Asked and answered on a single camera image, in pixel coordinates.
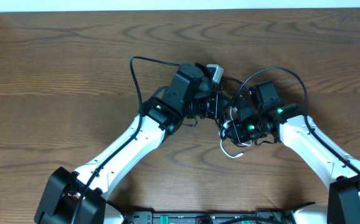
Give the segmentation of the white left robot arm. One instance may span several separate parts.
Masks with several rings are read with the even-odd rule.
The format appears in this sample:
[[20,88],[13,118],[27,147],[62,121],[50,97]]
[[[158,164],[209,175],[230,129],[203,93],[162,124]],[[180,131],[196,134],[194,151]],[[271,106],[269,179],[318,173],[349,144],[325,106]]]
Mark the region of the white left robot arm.
[[59,167],[49,177],[34,217],[36,223],[123,223],[108,205],[111,193],[148,153],[174,134],[186,118],[217,119],[230,99],[213,91],[203,98],[179,100],[166,93],[142,105],[129,128],[88,163],[69,172]]

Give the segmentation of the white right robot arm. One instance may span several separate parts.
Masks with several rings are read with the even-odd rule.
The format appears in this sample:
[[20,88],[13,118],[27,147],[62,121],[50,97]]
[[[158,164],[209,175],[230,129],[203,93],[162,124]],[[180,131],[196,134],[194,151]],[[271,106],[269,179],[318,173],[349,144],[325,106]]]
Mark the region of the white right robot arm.
[[328,189],[328,204],[289,212],[292,223],[360,223],[360,160],[325,135],[297,104],[260,105],[246,118],[229,118],[219,135],[244,147],[271,134],[295,151]]

